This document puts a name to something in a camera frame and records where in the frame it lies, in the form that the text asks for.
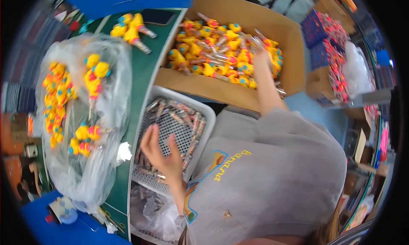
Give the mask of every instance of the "brown hair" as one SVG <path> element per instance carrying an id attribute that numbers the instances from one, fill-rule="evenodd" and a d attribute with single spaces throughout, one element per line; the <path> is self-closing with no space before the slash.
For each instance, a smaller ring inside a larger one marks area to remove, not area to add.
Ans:
<path id="1" fill-rule="evenodd" d="M 304 245 L 326 245 L 339 236 L 340 232 L 339 216 L 341 213 L 342 194 L 344 194 L 344 190 L 342 190 L 340 198 L 338 199 L 337 206 L 335 207 L 334 214 L 330 218 L 330 221 L 324 225 L 321 225 L 320 227 L 318 227 L 317 230 L 315 230 L 309 236 L 307 236 Z M 186 244 L 186 232 L 187 225 L 185 226 L 177 245 Z"/>

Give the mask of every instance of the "open cardboard box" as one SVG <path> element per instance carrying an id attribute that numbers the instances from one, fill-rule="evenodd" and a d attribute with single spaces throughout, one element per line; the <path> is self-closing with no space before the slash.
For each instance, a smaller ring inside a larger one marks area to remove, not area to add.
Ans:
<path id="1" fill-rule="evenodd" d="M 264 36 L 278 42 L 283 52 L 283 68 L 279 77 L 281 87 L 288 96 L 305 90 L 304 44 L 297 23 L 244 0 L 194 0 L 185 17 L 200 19 L 197 12 L 216 19 L 220 24 L 238 23 L 245 33 L 254 34 L 257 28 Z M 155 84 L 260 112 L 257 91 L 238 84 L 197 74 L 185 76 L 168 68 L 159 69 Z"/>
<path id="2" fill-rule="evenodd" d="M 337 0 L 319 0 L 312 8 L 327 13 L 330 18 L 339 21 L 345 33 L 355 33 L 354 21 Z"/>
<path id="3" fill-rule="evenodd" d="M 320 67 L 307 74 L 305 93 L 322 107 L 340 105 L 328 79 L 330 67 Z"/>

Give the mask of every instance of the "green work table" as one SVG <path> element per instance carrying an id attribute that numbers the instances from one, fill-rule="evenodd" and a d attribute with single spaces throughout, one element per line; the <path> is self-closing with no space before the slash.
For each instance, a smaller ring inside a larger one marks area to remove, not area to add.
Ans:
<path id="1" fill-rule="evenodd" d="M 148 95 L 151 92 L 156 74 L 160 68 L 162 59 L 167 53 L 168 47 L 173 43 L 176 36 L 178 24 L 182 21 L 187 9 L 171 10 L 175 12 L 175 17 L 167 26 L 145 24 L 147 28 L 157 33 L 157 37 L 152 39 L 146 35 L 140 35 L 141 41 L 148 46 L 152 52 L 144 54 L 137 47 L 132 46 L 132 94 L 130 106 L 130 121 L 128 129 L 122 138 L 122 142 L 130 145 L 132 158 L 119 165 L 116 169 L 115 183 L 102 209 L 111 217 L 113 221 L 122 229 L 117 234 L 130 241 L 129 222 L 129 200 L 130 183 L 133 171 L 133 161 L 136 151 L 136 143 L 143 118 L 142 109 L 147 103 Z M 94 21 L 88 27 L 92 33 L 110 34 L 112 27 L 117 23 L 117 19 L 125 13 L 135 14 L 139 11 L 123 12 L 113 14 L 103 19 Z M 86 23 L 83 17 L 81 24 Z M 73 32 L 72 36 L 77 36 L 78 32 Z"/>

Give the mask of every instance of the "box of toys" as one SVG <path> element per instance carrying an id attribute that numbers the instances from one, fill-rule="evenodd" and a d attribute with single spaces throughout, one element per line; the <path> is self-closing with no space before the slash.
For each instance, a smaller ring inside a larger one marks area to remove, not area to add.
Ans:
<path id="1" fill-rule="evenodd" d="M 305 90 L 300 26 L 266 7 L 194 0 L 174 36 L 156 85 L 259 112 L 252 57 L 265 48 L 280 95 Z"/>

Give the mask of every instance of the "person's arm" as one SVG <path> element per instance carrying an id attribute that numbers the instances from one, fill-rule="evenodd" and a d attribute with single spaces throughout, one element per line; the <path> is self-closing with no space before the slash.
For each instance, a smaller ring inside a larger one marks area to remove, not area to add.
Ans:
<path id="1" fill-rule="evenodd" d="M 186 196 L 187 183 L 182 178 L 177 180 L 170 180 L 168 182 L 173 198 L 177 206 L 179 215 L 183 216 L 184 199 Z"/>
<path id="2" fill-rule="evenodd" d="M 265 50 L 257 52 L 253 58 L 254 76 L 257 80 L 258 101 L 262 116 L 265 116 L 275 107 L 288 111 L 287 105 L 276 89 L 269 62 L 269 52 Z"/>
<path id="3" fill-rule="evenodd" d="M 41 197 L 41 190 L 40 190 L 40 186 L 38 185 L 38 169 L 37 169 L 37 164 L 35 162 L 30 164 L 30 170 L 31 172 L 34 172 L 34 183 L 36 184 L 38 196 Z"/>
<path id="4" fill-rule="evenodd" d="M 141 149 L 149 162 L 166 177 L 166 182 L 168 183 L 175 200 L 177 211 L 182 216 L 187 188 L 187 184 L 183 181 L 182 175 L 183 159 L 177 148 L 174 134 L 169 136 L 168 143 L 169 148 L 171 149 L 171 154 L 164 157 L 159 146 L 159 125 L 153 124 L 148 127 L 142 137 Z"/>

